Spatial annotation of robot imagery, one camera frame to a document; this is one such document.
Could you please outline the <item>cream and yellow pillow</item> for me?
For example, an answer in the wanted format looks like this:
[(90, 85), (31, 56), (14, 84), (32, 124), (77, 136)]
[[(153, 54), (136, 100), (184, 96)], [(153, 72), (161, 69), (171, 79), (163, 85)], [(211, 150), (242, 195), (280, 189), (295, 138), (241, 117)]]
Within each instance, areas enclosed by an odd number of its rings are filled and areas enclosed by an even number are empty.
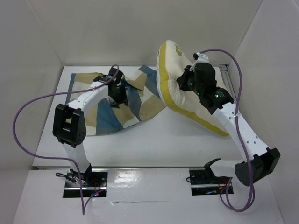
[(171, 110), (219, 136), (229, 136), (218, 119), (201, 105), (195, 93), (179, 88), (177, 79), (183, 75), (184, 68), (191, 64), (174, 41), (162, 43), (157, 55), (157, 90), (160, 98)]

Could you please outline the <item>blue beige patchwork pillowcase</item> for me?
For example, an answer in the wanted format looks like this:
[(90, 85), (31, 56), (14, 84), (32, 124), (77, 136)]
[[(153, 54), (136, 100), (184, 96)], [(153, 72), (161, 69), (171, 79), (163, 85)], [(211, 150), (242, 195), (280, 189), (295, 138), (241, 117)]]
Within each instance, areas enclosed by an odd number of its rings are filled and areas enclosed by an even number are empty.
[(128, 106), (112, 108), (109, 96), (96, 104), (85, 117), (87, 136), (115, 133), (149, 120), (166, 106), (157, 91), (157, 72), (146, 65), (122, 76)]

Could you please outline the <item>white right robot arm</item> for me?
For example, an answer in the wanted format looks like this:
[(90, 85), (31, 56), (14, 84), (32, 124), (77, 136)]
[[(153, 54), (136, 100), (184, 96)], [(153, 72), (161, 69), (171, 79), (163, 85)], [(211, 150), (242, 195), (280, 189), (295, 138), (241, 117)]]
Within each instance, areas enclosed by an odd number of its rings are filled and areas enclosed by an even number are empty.
[(243, 161), (235, 164), (234, 172), (243, 185), (250, 186), (274, 171), (281, 156), (279, 150), (269, 148), (256, 135), (229, 92), (217, 85), (211, 64), (186, 66), (177, 82), (181, 90), (194, 92), (201, 105), (224, 126), (239, 148)]

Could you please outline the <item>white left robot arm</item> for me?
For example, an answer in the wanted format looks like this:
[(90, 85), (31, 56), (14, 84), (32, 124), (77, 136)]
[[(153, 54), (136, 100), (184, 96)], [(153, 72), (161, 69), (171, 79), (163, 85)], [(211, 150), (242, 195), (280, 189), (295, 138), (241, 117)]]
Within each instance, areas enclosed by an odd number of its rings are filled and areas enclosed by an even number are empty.
[(71, 163), (70, 172), (81, 186), (92, 182), (92, 166), (88, 161), (83, 141), (87, 136), (85, 117), (100, 101), (108, 109), (128, 105), (125, 87), (121, 84), (123, 72), (111, 68), (107, 75), (98, 75), (88, 91), (67, 104), (55, 108), (53, 135), (64, 147)]

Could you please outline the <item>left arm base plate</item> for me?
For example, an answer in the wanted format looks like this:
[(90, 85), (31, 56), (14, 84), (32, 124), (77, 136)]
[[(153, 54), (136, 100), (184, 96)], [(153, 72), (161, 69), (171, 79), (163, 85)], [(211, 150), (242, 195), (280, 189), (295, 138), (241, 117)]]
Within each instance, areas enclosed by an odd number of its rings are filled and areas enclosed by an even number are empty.
[[(63, 198), (80, 198), (78, 177), (73, 175), (69, 170), (66, 174), (55, 173), (55, 176), (65, 179)], [(90, 180), (83, 180), (83, 197), (89, 198), (92, 194), (94, 194), (94, 197), (106, 197), (107, 176), (108, 170), (93, 169)]]

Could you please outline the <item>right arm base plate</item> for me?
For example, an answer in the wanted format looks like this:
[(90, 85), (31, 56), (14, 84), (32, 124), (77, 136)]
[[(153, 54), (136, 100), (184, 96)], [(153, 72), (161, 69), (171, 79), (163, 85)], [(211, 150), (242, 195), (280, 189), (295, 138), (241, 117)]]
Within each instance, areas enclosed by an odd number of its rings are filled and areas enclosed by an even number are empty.
[(208, 177), (204, 169), (190, 169), (186, 181), (191, 185), (192, 196), (219, 195), (228, 184), (229, 177)]

